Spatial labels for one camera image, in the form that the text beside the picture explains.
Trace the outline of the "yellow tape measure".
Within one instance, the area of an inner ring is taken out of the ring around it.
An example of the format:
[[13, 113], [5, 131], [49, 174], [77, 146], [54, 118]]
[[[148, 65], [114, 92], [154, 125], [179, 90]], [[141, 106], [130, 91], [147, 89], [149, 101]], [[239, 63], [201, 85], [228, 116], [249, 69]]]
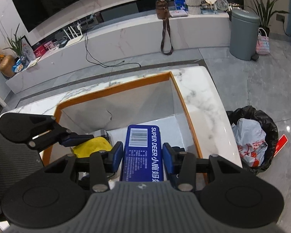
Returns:
[[72, 151], [77, 158], [87, 158], [90, 157], [92, 153], [99, 152], [101, 150], [111, 151], [111, 149], [111, 144], [105, 138], [96, 137], [75, 146]]

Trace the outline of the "blue Super Deer tin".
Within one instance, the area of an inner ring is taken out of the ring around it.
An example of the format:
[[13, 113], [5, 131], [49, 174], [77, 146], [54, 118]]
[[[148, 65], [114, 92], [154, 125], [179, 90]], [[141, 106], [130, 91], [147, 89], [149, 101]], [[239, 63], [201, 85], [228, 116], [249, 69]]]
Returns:
[[126, 133], [120, 180], [164, 180], [160, 129], [156, 125], [130, 125]]

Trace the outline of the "dark blue shampoo bottle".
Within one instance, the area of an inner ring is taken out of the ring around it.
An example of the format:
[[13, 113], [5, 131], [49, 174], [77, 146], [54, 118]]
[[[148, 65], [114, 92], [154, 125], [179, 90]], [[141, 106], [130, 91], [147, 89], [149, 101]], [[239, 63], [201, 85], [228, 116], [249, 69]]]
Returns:
[[187, 153], [183, 147], [173, 146], [172, 149], [175, 151], [173, 160], [173, 173], [170, 175], [170, 180], [173, 187], [176, 187], [179, 179], [179, 173], [184, 160], [184, 155]]

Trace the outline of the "orange storage box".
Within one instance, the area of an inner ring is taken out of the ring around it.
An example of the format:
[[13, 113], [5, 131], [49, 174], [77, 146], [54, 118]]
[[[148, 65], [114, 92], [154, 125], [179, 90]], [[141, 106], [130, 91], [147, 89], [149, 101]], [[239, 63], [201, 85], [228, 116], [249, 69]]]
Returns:
[[104, 129], [112, 144], [125, 141], [129, 125], [153, 124], [159, 127], [162, 142], [202, 157], [184, 93], [170, 72], [99, 86], [57, 104], [53, 115], [58, 124], [77, 134]]

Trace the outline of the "blue snack bag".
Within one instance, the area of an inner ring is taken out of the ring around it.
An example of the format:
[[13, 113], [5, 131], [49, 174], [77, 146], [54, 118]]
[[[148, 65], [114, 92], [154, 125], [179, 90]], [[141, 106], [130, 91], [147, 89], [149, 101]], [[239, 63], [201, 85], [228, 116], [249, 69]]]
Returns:
[[26, 68], [27, 60], [26, 59], [17, 59], [16, 63], [12, 67], [14, 73], [19, 73]]

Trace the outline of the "gold vase with dried flowers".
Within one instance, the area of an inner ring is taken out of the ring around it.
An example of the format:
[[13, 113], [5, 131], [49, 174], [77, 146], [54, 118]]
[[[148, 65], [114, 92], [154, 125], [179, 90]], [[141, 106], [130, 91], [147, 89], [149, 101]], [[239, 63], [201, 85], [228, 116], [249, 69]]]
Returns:
[[0, 50], [0, 72], [7, 78], [15, 75], [12, 67], [15, 65], [15, 58], [12, 55], [6, 55]]

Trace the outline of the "black trash bag bin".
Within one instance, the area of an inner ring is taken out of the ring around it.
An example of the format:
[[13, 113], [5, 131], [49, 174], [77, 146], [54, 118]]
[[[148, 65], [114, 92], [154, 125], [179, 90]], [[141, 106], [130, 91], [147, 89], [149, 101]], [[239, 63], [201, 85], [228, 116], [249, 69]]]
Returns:
[[251, 105], [227, 111], [227, 116], [243, 169], [254, 175], [265, 172], [273, 161], [279, 141], [273, 119]]

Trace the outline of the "red gift box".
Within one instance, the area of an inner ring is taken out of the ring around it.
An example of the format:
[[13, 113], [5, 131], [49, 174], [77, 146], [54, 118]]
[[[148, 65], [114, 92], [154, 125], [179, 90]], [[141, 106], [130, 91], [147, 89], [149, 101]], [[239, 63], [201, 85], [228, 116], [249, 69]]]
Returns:
[[46, 48], [43, 45], [40, 45], [39, 47], [37, 47], [34, 51], [35, 57], [42, 57], [46, 52]]

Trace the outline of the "potted green plant left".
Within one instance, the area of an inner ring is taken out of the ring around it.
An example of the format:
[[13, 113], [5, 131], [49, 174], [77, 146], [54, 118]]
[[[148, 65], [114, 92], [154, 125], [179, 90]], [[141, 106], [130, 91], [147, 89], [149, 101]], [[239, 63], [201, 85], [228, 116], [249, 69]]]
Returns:
[[23, 54], [22, 51], [22, 38], [18, 36], [19, 25], [16, 28], [16, 31], [10, 36], [7, 37], [9, 46], [4, 48], [5, 50], [12, 50], [17, 57], [21, 57]]

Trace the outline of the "potted green plant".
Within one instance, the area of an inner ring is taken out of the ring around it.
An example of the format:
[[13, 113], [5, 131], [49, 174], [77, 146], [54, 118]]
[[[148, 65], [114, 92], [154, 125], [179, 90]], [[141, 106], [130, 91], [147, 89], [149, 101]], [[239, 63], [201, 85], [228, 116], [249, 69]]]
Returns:
[[19, 25], [16, 28], [16, 31], [10, 36], [7, 37], [9, 46], [4, 48], [5, 50], [12, 50], [17, 57], [21, 57], [23, 54], [22, 51], [22, 38], [18, 36]]
[[281, 34], [285, 15], [289, 13], [289, 0], [244, 0], [244, 8], [258, 15], [260, 27], [266, 31]]

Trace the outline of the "white wifi router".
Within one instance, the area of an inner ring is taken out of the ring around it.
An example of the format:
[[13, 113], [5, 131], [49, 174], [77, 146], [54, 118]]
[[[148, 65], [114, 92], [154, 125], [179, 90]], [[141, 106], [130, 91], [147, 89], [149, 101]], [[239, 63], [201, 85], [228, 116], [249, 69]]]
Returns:
[[78, 43], [79, 41], [82, 40], [83, 32], [82, 32], [81, 25], [79, 23], [77, 23], [76, 29], [77, 30], [75, 30], [75, 28], [73, 26], [68, 26], [67, 28], [63, 29], [64, 33], [68, 37], [68, 41], [66, 43], [66, 46], [73, 45], [73, 44]]

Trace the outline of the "marble TV console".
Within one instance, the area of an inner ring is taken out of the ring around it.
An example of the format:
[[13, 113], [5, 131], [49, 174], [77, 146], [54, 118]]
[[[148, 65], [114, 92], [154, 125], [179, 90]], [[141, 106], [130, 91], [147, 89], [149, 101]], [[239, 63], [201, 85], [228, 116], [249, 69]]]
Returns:
[[[219, 47], [230, 44], [230, 21], [227, 13], [188, 15], [171, 18], [171, 43], [175, 50]], [[19, 93], [42, 82], [91, 66], [90, 56], [107, 63], [115, 60], [160, 52], [162, 20], [156, 15], [142, 16], [111, 24], [64, 48], [48, 51], [37, 64], [7, 80], [7, 86]], [[165, 50], [170, 48], [169, 36]]]

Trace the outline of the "pastel woven bag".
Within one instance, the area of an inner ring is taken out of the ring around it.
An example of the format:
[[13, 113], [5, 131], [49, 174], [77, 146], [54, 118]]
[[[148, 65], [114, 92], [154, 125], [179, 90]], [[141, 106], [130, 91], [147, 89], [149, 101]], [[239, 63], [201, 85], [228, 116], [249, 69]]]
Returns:
[[267, 32], [259, 27], [258, 28], [258, 38], [256, 42], [256, 53], [258, 55], [269, 55], [270, 54], [270, 44]]

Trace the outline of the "grey trash can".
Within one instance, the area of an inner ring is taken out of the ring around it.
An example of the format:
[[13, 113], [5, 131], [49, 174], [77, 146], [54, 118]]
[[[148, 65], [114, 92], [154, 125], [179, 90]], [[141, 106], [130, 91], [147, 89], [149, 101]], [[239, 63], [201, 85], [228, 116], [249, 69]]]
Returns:
[[256, 54], [260, 18], [254, 12], [231, 11], [230, 53], [241, 60], [250, 61]]

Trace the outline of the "potted green plant right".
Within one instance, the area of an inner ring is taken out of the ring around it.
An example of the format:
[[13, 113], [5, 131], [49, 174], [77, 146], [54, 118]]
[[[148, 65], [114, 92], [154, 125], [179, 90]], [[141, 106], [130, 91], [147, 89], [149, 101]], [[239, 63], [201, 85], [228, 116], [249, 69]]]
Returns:
[[289, 0], [244, 0], [244, 8], [258, 15], [260, 27], [266, 31], [281, 34], [285, 15], [289, 13]]

